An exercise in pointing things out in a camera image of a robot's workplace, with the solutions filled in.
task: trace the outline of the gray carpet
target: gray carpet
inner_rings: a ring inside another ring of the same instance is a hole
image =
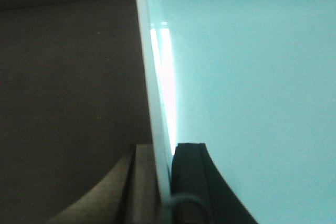
[[[150,142],[135,0],[0,12],[0,223],[42,223]]]

